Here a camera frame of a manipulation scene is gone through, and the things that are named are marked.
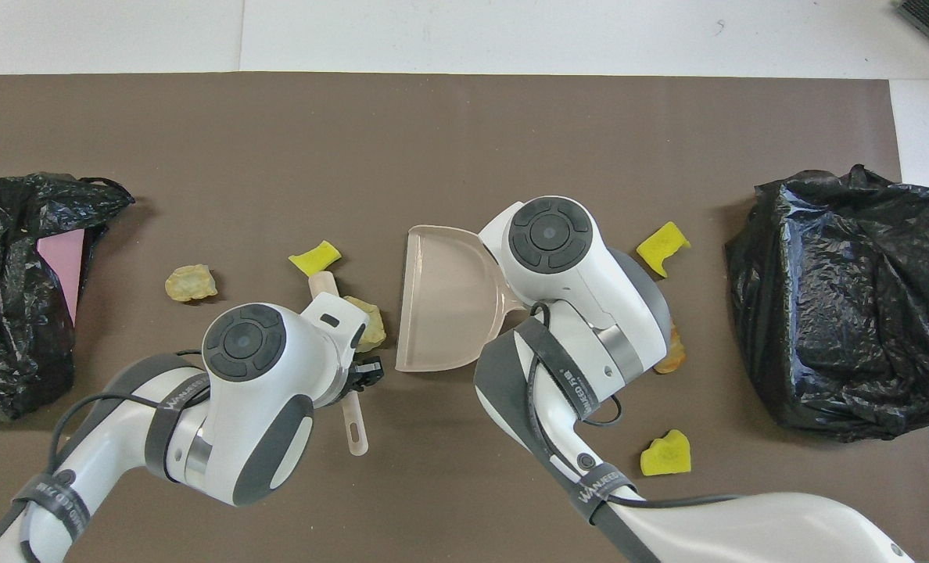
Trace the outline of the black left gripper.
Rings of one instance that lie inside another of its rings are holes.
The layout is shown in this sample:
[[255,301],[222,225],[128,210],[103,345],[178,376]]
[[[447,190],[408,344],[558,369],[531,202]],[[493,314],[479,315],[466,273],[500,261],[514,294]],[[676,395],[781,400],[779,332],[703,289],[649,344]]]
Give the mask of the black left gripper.
[[364,357],[361,364],[352,366],[347,378],[347,388],[354,392],[363,392],[367,387],[378,384],[385,377],[380,356]]

